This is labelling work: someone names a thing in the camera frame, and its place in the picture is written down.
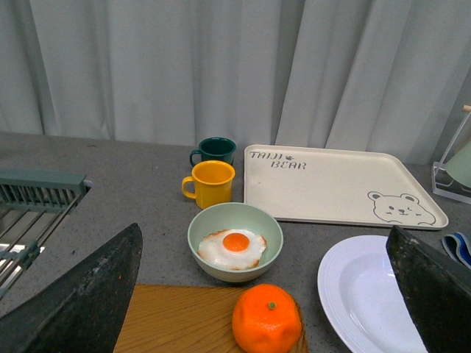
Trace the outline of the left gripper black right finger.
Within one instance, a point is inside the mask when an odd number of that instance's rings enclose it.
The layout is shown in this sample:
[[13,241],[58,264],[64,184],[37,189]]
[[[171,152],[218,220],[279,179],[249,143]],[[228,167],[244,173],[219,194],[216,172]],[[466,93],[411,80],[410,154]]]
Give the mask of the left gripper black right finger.
[[470,270],[399,226],[386,252],[428,352],[470,351]]

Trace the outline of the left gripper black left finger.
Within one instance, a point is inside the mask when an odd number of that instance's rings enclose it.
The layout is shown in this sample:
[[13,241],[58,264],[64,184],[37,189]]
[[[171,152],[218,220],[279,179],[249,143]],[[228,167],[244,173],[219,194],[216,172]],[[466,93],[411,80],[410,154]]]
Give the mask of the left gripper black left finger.
[[130,224],[60,278],[1,317],[2,352],[112,352],[140,268]]

